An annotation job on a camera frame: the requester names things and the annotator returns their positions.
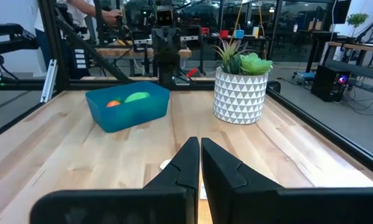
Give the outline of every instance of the green ball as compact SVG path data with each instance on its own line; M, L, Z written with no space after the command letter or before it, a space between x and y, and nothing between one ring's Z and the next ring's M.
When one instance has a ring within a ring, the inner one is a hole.
M150 97L150 94L146 92L133 93L129 97L127 97L124 103L129 103L135 100L145 99L147 97Z

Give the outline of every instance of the computer tower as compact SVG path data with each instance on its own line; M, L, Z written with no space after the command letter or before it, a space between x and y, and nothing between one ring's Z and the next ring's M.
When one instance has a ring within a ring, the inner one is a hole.
M325 102L340 102L351 72L318 66L311 93Z

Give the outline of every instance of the green fruit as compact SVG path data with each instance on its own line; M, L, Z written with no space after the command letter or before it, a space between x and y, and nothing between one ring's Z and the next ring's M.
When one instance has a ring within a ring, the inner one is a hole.
M133 93L129 97L127 97L124 103L129 103L135 100L141 100L147 97L150 97L150 94L146 92Z
M242 65L242 59L240 55L234 55L230 58L229 62L229 72L234 75L238 75L240 73L240 67Z

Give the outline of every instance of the small white object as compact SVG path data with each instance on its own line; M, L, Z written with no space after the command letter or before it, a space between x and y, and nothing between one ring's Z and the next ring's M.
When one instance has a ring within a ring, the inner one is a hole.
M296 23L296 24L294 24L293 32L297 32L297 30L298 30L298 24Z
M170 159L167 159L166 161L164 161L161 165L160 165L160 169L163 170L164 168L166 168L166 166L171 162Z
M207 194L205 193L204 183L201 183L200 199L207 200Z

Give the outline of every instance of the monitor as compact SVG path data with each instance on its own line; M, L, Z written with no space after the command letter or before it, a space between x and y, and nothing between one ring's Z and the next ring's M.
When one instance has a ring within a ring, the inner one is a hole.
M334 24L345 24L351 0L339 0L334 6Z

